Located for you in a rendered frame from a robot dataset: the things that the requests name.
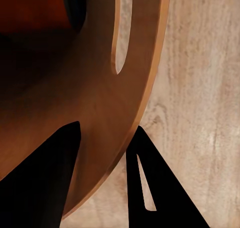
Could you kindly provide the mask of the can of soda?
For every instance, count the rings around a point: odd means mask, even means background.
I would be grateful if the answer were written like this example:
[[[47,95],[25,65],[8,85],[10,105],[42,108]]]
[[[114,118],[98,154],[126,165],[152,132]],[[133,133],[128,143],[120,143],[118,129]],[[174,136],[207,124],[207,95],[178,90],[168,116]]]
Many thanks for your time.
[[[83,0],[0,0],[0,36],[76,30]]]

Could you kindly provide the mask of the trash can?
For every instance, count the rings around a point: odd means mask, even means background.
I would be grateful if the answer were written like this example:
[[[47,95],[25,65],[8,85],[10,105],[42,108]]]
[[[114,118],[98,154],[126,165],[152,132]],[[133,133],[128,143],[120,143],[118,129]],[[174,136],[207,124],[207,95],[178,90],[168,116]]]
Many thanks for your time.
[[[127,55],[116,72],[121,0],[83,0],[77,29],[0,35],[0,181],[59,128],[81,141],[61,220],[105,182],[146,110],[170,0],[132,0]]]

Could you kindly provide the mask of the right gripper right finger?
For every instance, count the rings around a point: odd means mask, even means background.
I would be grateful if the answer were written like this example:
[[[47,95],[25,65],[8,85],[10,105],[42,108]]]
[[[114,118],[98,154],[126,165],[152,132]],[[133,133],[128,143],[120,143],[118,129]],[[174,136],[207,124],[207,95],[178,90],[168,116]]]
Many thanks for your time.
[[[145,208],[137,155],[156,211]],[[210,228],[140,125],[126,149],[126,174],[129,228]]]

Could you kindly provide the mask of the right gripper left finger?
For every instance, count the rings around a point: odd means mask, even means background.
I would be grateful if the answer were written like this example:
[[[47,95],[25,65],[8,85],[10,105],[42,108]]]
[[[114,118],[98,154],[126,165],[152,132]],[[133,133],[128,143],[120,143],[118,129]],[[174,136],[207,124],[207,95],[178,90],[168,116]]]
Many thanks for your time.
[[[0,228],[60,228],[80,143],[66,124],[0,181]]]

